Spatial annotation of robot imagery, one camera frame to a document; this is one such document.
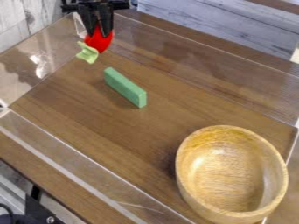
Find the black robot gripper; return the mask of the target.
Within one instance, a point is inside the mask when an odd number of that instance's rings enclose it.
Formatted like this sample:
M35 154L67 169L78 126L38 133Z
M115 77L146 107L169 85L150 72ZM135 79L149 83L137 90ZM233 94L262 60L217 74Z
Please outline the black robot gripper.
M79 12L82 22L85 24L87 33L94 35L97 24L105 24L109 28L109 22L114 24L114 11L130 8L129 0L61 0L61 8L63 12Z

